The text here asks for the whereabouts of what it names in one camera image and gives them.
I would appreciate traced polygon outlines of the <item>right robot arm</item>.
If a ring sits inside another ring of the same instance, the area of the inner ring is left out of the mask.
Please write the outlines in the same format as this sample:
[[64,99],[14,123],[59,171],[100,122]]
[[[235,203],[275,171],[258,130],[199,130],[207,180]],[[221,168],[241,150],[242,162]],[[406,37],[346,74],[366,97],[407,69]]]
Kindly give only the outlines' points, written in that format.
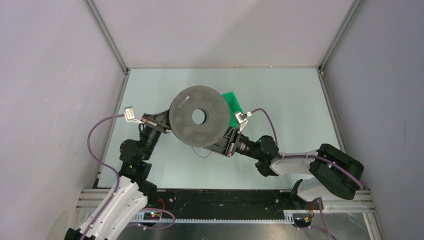
[[328,143],[312,151],[283,153],[270,135],[253,141],[237,128],[230,127],[224,137],[206,149],[228,158],[235,153],[252,158],[264,177],[309,176],[297,180],[291,190],[290,201],[297,209],[304,209],[310,202],[326,196],[352,200],[357,191],[364,189],[360,181],[363,164]]

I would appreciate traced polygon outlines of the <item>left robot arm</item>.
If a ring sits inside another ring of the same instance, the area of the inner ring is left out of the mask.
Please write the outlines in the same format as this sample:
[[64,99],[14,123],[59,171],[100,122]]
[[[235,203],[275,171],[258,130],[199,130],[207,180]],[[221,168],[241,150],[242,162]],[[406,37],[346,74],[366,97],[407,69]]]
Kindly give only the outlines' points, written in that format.
[[139,139],[126,139],[119,147],[120,170],[102,165],[115,173],[114,186],[100,205],[77,229],[69,228],[66,240],[115,240],[140,210],[158,202],[157,186],[147,180],[152,165],[148,163],[161,134],[171,130],[169,111],[144,114],[136,119],[126,109],[122,117],[139,124]]

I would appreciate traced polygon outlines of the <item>grey perforated cable spool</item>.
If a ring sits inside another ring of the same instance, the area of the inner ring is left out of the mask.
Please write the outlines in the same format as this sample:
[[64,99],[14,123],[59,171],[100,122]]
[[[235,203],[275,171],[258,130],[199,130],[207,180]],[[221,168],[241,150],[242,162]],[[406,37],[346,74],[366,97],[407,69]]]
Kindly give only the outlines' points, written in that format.
[[180,141],[202,148],[216,143],[225,135],[230,124],[230,111],[218,91],[195,85],[184,89],[173,99],[169,123]]

